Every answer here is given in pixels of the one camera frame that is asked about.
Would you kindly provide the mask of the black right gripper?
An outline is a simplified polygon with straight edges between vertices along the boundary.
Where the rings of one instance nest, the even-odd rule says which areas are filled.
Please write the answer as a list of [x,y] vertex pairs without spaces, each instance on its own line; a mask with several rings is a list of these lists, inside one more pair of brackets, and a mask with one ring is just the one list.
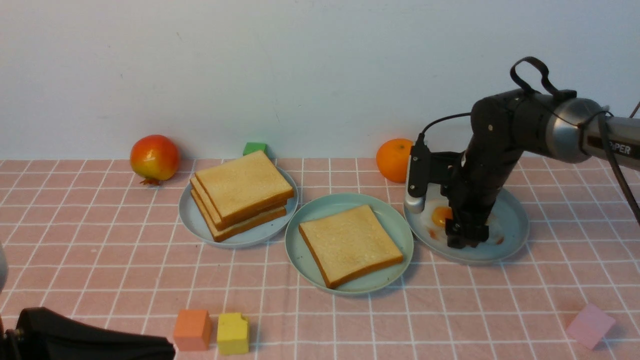
[[469,145],[458,157],[440,190],[452,210],[452,219],[445,220],[449,248],[476,248],[489,239],[490,212],[520,157],[521,150],[512,145]]

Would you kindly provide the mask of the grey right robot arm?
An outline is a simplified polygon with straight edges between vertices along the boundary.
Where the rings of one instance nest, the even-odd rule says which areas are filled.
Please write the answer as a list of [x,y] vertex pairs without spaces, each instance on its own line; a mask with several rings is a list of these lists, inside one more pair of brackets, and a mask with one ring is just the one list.
[[639,169],[639,121],[610,114],[594,100],[555,100],[514,90],[477,101],[471,139],[442,187],[452,210],[445,223],[450,248],[475,247],[489,238],[487,220],[498,194],[525,152],[567,164],[608,161],[635,218],[639,205],[621,167]]

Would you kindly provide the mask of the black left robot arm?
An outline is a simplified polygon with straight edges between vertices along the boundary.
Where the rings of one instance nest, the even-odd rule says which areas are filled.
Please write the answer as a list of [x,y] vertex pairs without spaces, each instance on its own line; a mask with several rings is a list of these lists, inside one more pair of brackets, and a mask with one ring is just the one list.
[[89,325],[46,307],[26,307],[14,327],[0,322],[2,360],[173,360],[166,337]]

